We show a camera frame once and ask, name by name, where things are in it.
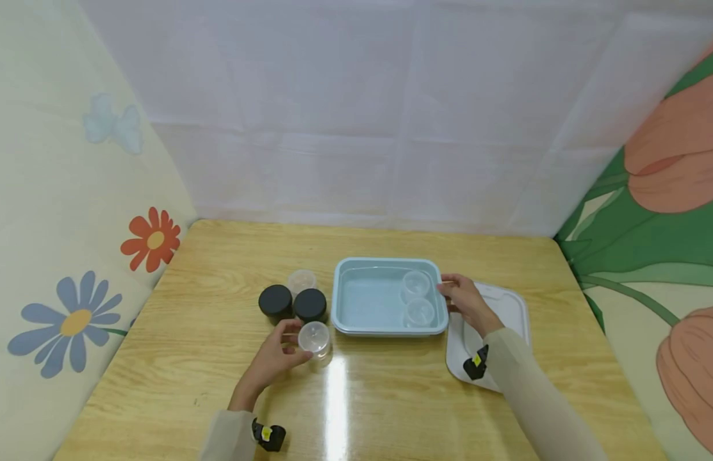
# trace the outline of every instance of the blue flower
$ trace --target blue flower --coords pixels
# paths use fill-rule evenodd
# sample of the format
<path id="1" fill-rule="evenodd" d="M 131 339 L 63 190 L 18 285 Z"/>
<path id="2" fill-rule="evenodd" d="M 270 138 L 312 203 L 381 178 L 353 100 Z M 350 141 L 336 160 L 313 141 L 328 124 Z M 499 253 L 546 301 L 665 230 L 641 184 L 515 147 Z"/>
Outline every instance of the blue flower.
<path id="1" fill-rule="evenodd" d="M 20 312 L 23 319 L 33 323 L 50 325 L 38 330 L 21 333 L 8 343 L 8 352 L 27 355 L 45 344 L 36 354 L 36 364 L 44 363 L 41 375 L 54 378 L 64 366 L 64 355 L 69 349 L 69 363 L 77 373 L 85 369 L 87 350 L 85 336 L 97 346 L 108 342 L 108 332 L 94 325 L 112 325 L 120 320 L 118 314 L 106 314 L 117 306 L 123 296 L 115 295 L 102 304 L 108 293 L 108 281 L 103 280 L 95 288 L 95 273 L 89 271 L 76 287 L 71 277 L 65 277 L 56 285 L 56 294 L 69 315 L 56 312 L 44 304 L 32 303 Z"/>

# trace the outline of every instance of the yellow flower center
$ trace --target yellow flower center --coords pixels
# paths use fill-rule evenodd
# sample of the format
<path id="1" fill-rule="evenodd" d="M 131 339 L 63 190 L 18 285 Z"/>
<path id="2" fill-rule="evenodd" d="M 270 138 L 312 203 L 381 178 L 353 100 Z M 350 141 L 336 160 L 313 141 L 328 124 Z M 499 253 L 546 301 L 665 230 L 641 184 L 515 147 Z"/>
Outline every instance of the yellow flower center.
<path id="1" fill-rule="evenodd" d="M 154 232 L 146 239 L 146 245 L 149 247 L 149 250 L 156 250 L 158 247 L 161 247 L 162 243 L 164 243 L 164 233 L 161 231 Z"/>
<path id="2" fill-rule="evenodd" d="M 87 309 L 80 309 L 69 314 L 69 317 L 61 323 L 61 334 L 64 336 L 74 336 L 85 329 L 92 319 L 92 312 Z"/>

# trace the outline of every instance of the plastic tray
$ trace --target plastic tray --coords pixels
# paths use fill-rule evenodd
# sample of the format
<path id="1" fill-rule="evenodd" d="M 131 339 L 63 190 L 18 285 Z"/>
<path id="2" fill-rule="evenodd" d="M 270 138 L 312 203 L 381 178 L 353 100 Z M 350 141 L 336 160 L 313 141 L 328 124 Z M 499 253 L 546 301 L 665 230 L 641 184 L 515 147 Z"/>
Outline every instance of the plastic tray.
<path id="1" fill-rule="evenodd" d="M 402 278 L 421 271 L 432 282 L 425 299 L 436 310 L 428 327 L 406 327 L 405 305 L 400 299 Z M 429 336 L 448 326 L 445 299 L 435 285 L 438 267 L 428 260 L 382 257 L 348 257 L 338 263 L 333 275 L 331 321 L 338 331 L 357 336 Z"/>
<path id="2" fill-rule="evenodd" d="M 498 286 L 484 285 L 474 282 L 484 301 L 508 328 L 520 335 L 530 346 L 530 323 L 528 321 L 528 307 L 522 296 L 515 291 L 506 290 Z M 492 375 L 484 373 L 484 377 L 471 380 L 464 371 L 464 362 L 473 356 L 484 345 L 482 336 L 470 327 L 459 314 L 451 314 L 448 325 L 447 339 L 447 367 L 454 377 L 463 382 L 478 385 L 495 392 L 501 392 Z"/>

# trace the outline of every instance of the beige sleeve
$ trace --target beige sleeve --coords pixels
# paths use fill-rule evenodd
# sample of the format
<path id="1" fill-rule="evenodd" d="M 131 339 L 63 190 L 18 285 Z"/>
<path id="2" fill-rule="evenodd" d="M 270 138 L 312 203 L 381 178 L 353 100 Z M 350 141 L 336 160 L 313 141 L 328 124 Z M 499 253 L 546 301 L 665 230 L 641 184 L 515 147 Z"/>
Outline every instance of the beige sleeve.
<path id="1" fill-rule="evenodd" d="M 251 431 L 254 414 L 221 410 L 215 414 L 200 461 L 251 461 L 256 441 Z"/>
<path id="2" fill-rule="evenodd" d="M 542 461 L 607 460 L 589 427 L 515 331 L 493 331 L 484 342 L 489 345 L 487 369 Z"/>

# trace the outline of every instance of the table surface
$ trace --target table surface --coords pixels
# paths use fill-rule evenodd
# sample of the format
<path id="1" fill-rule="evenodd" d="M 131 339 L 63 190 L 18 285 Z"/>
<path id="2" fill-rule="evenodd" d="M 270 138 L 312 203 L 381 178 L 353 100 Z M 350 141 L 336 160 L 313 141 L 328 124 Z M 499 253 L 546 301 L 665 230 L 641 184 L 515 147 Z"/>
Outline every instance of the table surface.
<path id="1" fill-rule="evenodd" d="M 610 459 L 666 459 L 551 239 L 200 220 L 55 460 L 195 460 L 272 329 L 259 293 L 309 268 L 330 302 L 333 270 L 350 256 L 426 258 L 517 291 L 537 361 Z M 448 372 L 445 334 L 336 334 L 329 363 L 278 380 L 256 413 L 288 431 L 282 452 L 259 448 L 256 460 L 537 459 L 501 394 Z"/>

